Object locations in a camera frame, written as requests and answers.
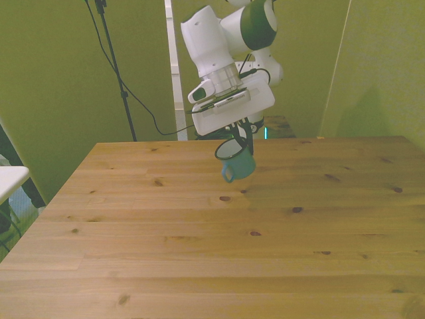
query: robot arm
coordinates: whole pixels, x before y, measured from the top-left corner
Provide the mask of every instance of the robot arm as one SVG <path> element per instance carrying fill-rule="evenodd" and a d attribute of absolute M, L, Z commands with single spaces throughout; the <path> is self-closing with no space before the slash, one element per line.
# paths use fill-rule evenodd
<path fill-rule="evenodd" d="M 210 6 L 181 24 L 183 38 L 201 83 L 189 94 L 192 117 L 200 135 L 255 118 L 274 105 L 271 85 L 283 77 L 268 48 L 277 31 L 272 0 L 228 0 L 239 10 L 218 19 Z M 254 62 L 233 56 L 252 52 Z"/>

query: black cable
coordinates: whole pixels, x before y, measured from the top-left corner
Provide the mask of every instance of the black cable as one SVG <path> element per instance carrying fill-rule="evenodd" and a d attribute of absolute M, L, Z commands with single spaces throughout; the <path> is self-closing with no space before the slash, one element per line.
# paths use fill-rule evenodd
<path fill-rule="evenodd" d="M 103 53 L 104 53 L 104 55 L 105 55 L 105 57 L 106 57 L 106 59 L 108 60 L 108 62 L 109 62 L 109 64 L 110 64 L 110 66 L 112 67 L 112 70 L 114 70 L 114 72 L 115 73 L 117 73 L 116 72 L 116 70 L 115 70 L 115 67 L 114 67 L 114 65 L 112 64 L 112 62 L 111 62 L 111 60 L 109 59 L 109 56 L 106 54 L 106 51 L 105 51 L 105 49 L 104 49 L 104 46 L 103 46 L 103 44 L 102 44 L 102 40 L 101 40 L 101 38 L 100 38 L 100 33 L 99 33 L 99 30 L 98 30 L 98 26 L 97 26 L 97 24 L 96 24 L 96 20 L 94 19 L 94 16 L 93 16 L 93 12 L 92 12 L 92 9 L 90 8 L 90 5 L 88 4 L 88 0 L 85 0 L 85 2 L 86 2 L 86 4 L 87 4 L 87 8 L 88 8 L 88 10 L 89 10 L 89 12 L 90 12 L 90 15 L 92 16 L 92 20 L 93 20 L 93 24 L 94 24 L 94 28 L 95 28 L 95 30 L 96 30 L 96 34 L 98 35 L 98 39 L 99 39 L 99 43 L 100 43 L 100 48 L 102 49 L 102 51 L 103 51 Z M 173 134 L 177 134 L 177 133 L 179 133 L 179 132 L 181 132 L 181 131 L 183 131 L 183 130 L 186 130 L 187 128 L 191 128 L 191 127 L 193 127 L 193 126 L 195 126 L 195 125 L 189 125 L 189 126 L 187 126 L 187 127 L 185 127 L 185 128 L 182 128 L 181 130 L 178 130 L 178 131 L 176 131 L 176 132 L 173 132 L 173 133 L 163 133 L 163 132 L 161 132 L 161 130 L 158 128 L 158 125 L 157 125 L 157 121 L 156 121 L 156 118 L 155 118 L 155 116 L 153 115 L 153 113 L 150 111 L 150 109 L 149 108 L 147 108 L 147 106 L 141 101 L 141 100 L 139 100 L 139 98 L 137 98 L 137 96 L 135 95 L 135 94 L 133 94 L 133 92 L 128 88 L 128 86 L 124 83 L 124 81 L 121 79 L 121 82 L 122 82 L 122 84 L 123 84 L 123 86 L 128 90 L 128 92 L 149 112 L 149 114 L 151 114 L 151 116 L 152 116 L 152 118 L 153 118 L 153 123 L 155 124 L 155 127 L 156 127 L 156 129 L 157 129 L 157 131 L 158 131 L 158 133 L 160 133 L 161 135 L 163 135 L 163 136 L 166 136 L 166 135 L 173 135 Z"/>
<path fill-rule="evenodd" d="M 241 67 L 240 67 L 240 69 L 239 69 L 239 74 L 242 72 L 242 69 L 244 68 L 244 65 L 245 65 L 246 61 L 248 61 L 250 58 L 251 58 L 251 54 L 250 54 L 250 53 L 248 53 L 248 54 L 246 55 L 246 57 L 245 57 L 244 62 L 242 63 L 242 66 L 241 66 Z"/>
<path fill-rule="evenodd" d="M 265 71 L 268 75 L 268 84 L 272 80 L 272 77 L 270 76 L 270 72 L 268 72 L 265 68 L 257 68 L 257 70 Z"/>

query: wooden tabletop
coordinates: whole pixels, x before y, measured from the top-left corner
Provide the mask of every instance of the wooden tabletop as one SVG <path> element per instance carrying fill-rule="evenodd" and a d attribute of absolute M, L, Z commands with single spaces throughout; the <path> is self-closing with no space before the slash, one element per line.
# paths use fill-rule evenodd
<path fill-rule="evenodd" d="M 0 318 L 425 318 L 403 137 L 98 144 L 0 264 Z"/>

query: green wall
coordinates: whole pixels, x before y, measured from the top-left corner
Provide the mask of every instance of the green wall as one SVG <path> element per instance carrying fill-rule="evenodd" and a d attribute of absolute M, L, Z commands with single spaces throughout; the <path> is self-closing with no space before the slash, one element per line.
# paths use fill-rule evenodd
<path fill-rule="evenodd" d="M 324 136 L 402 135 L 425 150 L 425 2 L 352 0 Z"/>
<path fill-rule="evenodd" d="M 186 110 L 192 108 L 187 94 L 199 84 L 199 79 L 185 47 L 180 22 L 203 5 L 210 5 L 219 18 L 237 10 L 224 0 L 173 0 Z M 284 68 L 284 81 L 273 88 L 276 104 L 267 109 L 265 115 L 286 116 L 297 137 L 316 136 L 319 131 L 348 5 L 349 0 L 279 0 L 274 3 L 278 34 L 272 54 Z M 192 123 L 190 116 L 187 123 Z"/>
<path fill-rule="evenodd" d="M 106 20 L 123 80 L 175 130 L 163 1 L 108 0 Z M 90 0 L 104 44 L 101 20 Z M 155 131 L 132 98 L 138 140 Z M 46 201 L 97 142 L 131 141 L 117 78 L 83 0 L 2 1 L 0 121 Z"/>

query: green mug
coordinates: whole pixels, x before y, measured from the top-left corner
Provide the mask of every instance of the green mug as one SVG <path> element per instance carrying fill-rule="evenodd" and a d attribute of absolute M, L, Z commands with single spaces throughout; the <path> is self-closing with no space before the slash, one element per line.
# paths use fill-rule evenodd
<path fill-rule="evenodd" d="M 221 175 L 228 183 L 235 179 L 242 179 L 251 175 L 256 164 L 251 155 L 245 138 L 240 138 L 241 143 L 236 139 L 222 143 L 215 151 L 215 157 L 223 164 Z"/>

